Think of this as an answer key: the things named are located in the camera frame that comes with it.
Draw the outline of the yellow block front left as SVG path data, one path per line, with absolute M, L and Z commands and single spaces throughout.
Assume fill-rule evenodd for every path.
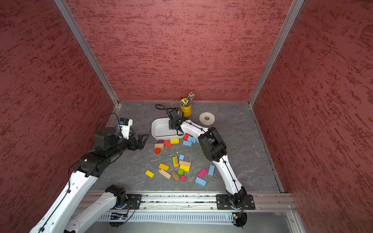
M 153 177 L 154 177 L 154 173 L 152 173 L 152 172 L 149 171 L 149 170 L 147 170 L 147 171 L 145 172 L 145 174 L 146 174 L 147 176 L 149 176 L 150 178 L 153 178 Z

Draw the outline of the striped yellow block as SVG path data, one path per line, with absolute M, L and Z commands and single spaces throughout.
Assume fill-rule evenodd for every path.
M 178 163 L 178 158 L 177 157 L 173 157 L 173 166 L 175 168 L 178 168 L 179 167 L 179 163 Z

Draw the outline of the red flat block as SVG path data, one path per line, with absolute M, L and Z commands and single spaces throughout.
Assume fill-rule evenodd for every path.
M 164 142 L 163 142 L 163 144 L 166 146 L 166 147 L 168 147 L 168 148 L 171 148 L 173 145 L 169 142 L 169 141 L 167 141 L 167 140 L 165 140 Z

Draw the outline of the dark wood block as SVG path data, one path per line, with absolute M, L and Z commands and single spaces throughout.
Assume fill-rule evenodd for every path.
M 173 179 L 175 180 L 175 182 L 178 182 L 180 180 L 180 176 L 178 175 L 177 172 L 173 171 L 171 173 L 171 176 L 173 177 Z

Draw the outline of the aluminium front rail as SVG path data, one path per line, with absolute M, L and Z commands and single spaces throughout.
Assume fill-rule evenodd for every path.
M 139 211 L 141 212 L 218 212 L 218 203 L 214 192 L 139 192 L 128 191 L 128 196 L 141 194 Z M 252 193 L 245 200 L 255 206 L 257 212 L 296 212 L 297 207 L 291 194 Z

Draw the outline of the light blue long block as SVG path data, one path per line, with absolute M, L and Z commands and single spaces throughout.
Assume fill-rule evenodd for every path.
M 184 145 L 184 146 L 188 146 L 188 147 L 191 147 L 191 146 L 192 146 L 192 144 L 193 144 L 193 143 L 192 143 L 192 142 L 190 142 L 190 141 L 185 141 L 185 140 L 183 141 L 183 145 Z

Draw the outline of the light blue upright block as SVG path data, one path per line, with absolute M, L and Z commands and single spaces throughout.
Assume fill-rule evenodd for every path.
M 208 171 L 208 175 L 209 176 L 213 176 L 214 175 L 214 171 L 215 171 L 215 166 L 214 165 L 210 165 L 209 171 Z

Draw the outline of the tan wood block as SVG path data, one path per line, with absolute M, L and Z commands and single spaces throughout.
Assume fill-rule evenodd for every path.
M 190 162 L 186 162 L 186 161 L 179 161 L 179 165 L 186 166 L 186 167 L 191 167 L 191 163 Z

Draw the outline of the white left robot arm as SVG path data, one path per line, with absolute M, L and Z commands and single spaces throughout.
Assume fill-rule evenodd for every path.
M 128 218 L 132 217 L 130 210 L 139 209 L 141 194 L 127 195 L 123 187 L 111 185 L 97 201 L 72 218 L 81 200 L 104 170 L 126 150 L 143 149 L 149 138 L 148 134 L 135 136 L 123 125 L 120 129 L 120 134 L 117 134 L 116 128 L 106 127 L 94 135 L 94 150 L 82 156 L 73 172 L 68 173 L 68 183 L 44 217 L 31 229 L 32 233 L 84 233 L 110 209 L 114 209 L 115 214 L 123 211 Z

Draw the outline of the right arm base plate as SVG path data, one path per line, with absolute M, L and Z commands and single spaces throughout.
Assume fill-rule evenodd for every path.
M 255 210 L 254 198 L 249 194 L 237 200 L 228 194 L 218 194 L 216 203 L 218 210 Z

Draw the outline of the white rectangular bowl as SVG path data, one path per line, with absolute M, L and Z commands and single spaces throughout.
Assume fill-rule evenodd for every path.
M 181 139 L 185 136 L 180 131 L 169 129 L 169 118 L 167 117 L 155 119 L 152 122 L 151 133 L 156 140 Z

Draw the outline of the light blue block front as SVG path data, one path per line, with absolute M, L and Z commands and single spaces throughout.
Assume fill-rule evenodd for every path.
M 203 187 L 205 187 L 206 184 L 207 184 L 207 182 L 206 182 L 204 179 L 200 178 L 200 177 L 197 177 L 196 180 L 195 180 L 195 182 L 196 182 L 197 184 L 203 186 Z

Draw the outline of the bundle of pencils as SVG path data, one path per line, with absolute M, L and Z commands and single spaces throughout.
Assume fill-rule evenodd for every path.
M 190 92 L 186 98 L 181 99 L 181 106 L 188 107 L 191 105 L 195 94 Z

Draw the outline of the yellow block near bowl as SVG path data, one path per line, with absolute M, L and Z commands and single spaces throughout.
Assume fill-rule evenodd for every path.
M 179 143 L 180 143 L 180 140 L 179 140 L 179 139 L 171 139 L 171 140 L 170 140 L 170 143 L 173 144 L 173 145 L 174 145 L 174 144 L 179 144 Z

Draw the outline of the yellow metal pencil bucket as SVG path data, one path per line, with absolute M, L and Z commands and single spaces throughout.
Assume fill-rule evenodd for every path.
M 187 103 L 188 103 L 188 100 L 186 98 L 181 99 L 181 101 L 180 101 L 180 108 L 181 108 L 185 117 L 189 117 L 189 116 L 192 115 L 192 105 L 187 104 Z

